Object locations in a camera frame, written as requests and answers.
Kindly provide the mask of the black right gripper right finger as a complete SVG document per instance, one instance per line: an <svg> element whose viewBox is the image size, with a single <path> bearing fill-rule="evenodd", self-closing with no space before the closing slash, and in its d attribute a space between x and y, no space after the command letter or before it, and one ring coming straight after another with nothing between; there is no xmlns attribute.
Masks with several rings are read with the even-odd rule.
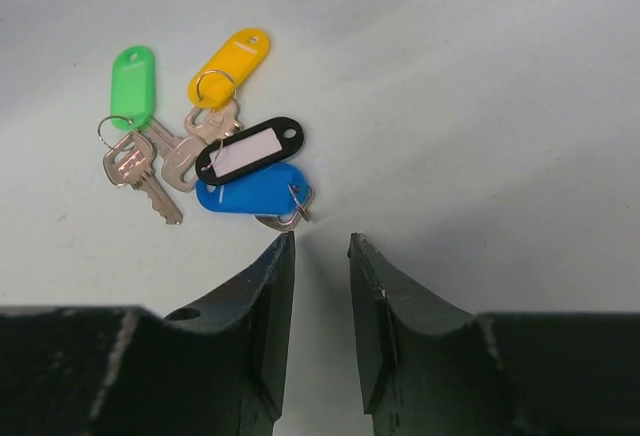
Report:
<svg viewBox="0 0 640 436"><path fill-rule="evenodd" d="M377 435L635 435L639 317L468 313L348 250L364 411Z"/></svg>

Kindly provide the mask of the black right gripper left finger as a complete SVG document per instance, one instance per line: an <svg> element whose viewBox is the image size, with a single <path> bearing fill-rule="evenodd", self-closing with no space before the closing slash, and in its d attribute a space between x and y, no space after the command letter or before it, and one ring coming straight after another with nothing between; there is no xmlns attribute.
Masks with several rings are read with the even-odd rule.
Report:
<svg viewBox="0 0 640 436"><path fill-rule="evenodd" d="M1 311L5 435L269 435L283 407L295 238L166 316Z"/></svg>

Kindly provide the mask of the blue tag key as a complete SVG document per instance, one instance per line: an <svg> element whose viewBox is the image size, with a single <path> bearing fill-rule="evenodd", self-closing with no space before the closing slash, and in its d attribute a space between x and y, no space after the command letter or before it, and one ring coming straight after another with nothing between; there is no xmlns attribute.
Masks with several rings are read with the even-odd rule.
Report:
<svg viewBox="0 0 640 436"><path fill-rule="evenodd" d="M276 163L233 182L210 186L198 180L200 205L216 213L253 215L258 222L280 232L310 221L314 192L305 175L289 163Z"/></svg>

